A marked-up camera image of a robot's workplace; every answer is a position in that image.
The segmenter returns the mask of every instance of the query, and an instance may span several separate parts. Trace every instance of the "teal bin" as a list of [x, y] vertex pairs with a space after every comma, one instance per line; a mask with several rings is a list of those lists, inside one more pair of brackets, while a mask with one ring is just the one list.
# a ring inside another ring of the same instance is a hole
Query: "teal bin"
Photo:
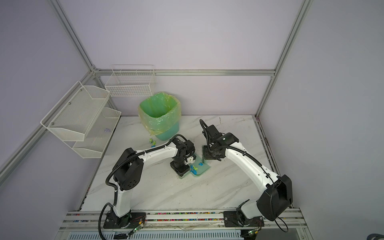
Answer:
[[156, 93], [142, 101], [138, 107], [143, 126], [151, 135], [165, 141], [179, 131], [181, 104], [167, 93]]

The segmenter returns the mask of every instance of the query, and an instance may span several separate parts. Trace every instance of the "trash bag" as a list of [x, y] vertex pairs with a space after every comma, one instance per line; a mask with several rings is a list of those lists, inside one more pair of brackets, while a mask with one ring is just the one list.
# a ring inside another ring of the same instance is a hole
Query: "trash bag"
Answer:
[[181, 117], [180, 101], [163, 92], [142, 101], [137, 110], [141, 123], [151, 135], [168, 131]]

